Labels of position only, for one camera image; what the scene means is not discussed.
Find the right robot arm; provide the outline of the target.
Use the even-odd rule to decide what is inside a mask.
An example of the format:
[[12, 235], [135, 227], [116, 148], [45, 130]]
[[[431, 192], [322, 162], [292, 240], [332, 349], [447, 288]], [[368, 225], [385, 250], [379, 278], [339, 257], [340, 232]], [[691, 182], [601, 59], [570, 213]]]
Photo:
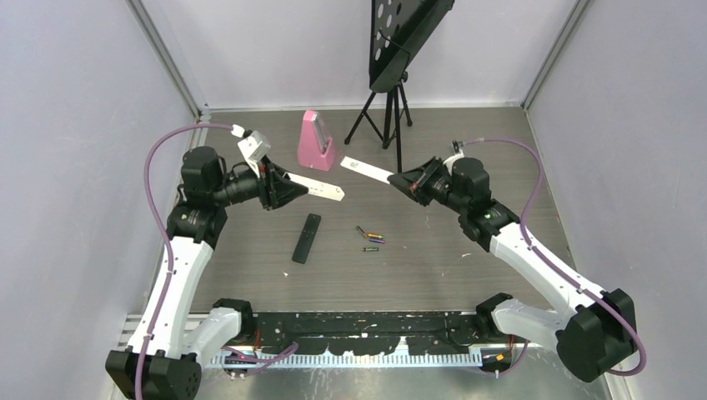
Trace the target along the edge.
[[480, 303], [477, 334], [497, 342], [505, 334], [556, 353], [578, 379], [590, 383], [641, 351], [634, 302], [623, 290], [605, 291], [533, 240], [520, 218], [493, 199], [481, 161], [433, 157], [387, 182], [422, 206], [437, 202], [456, 212], [464, 235], [518, 272], [551, 305], [545, 311], [499, 293]]

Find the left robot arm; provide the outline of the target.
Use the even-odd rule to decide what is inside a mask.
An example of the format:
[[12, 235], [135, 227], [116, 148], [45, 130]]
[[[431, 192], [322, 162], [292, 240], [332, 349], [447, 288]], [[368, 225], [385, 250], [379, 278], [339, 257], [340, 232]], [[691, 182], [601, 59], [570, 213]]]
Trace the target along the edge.
[[191, 333], [186, 322], [198, 283], [213, 256], [226, 208], [257, 199], [266, 210], [308, 194], [303, 177], [262, 157], [226, 169], [211, 147], [183, 155], [178, 204], [158, 223], [165, 239], [159, 276], [138, 328], [123, 350], [112, 350], [105, 368], [128, 399], [194, 399], [203, 368], [229, 342], [249, 343], [256, 318], [248, 301], [219, 299]]

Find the white remote control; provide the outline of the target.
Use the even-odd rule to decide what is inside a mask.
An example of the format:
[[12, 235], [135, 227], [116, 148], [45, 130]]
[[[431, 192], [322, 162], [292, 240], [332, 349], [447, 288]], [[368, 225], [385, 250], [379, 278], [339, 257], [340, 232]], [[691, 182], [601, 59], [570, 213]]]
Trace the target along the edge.
[[339, 186], [300, 176], [292, 172], [288, 172], [287, 175], [292, 182], [305, 186], [308, 189], [308, 195], [337, 202], [342, 201], [345, 196], [344, 190]]

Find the white battery cover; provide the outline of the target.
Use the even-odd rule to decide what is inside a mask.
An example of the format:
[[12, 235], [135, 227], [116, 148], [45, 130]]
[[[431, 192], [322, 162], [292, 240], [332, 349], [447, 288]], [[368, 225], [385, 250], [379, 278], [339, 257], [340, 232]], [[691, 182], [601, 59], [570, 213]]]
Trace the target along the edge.
[[340, 163], [340, 166], [348, 169], [349, 171], [364, 175], [365, 177], [372, 178], [385, 184], [389, 184], [389, 177], [393, 175], [393, 173], [388, 170], [375, 167], [374, 165], [351, 157], [344, 157]]

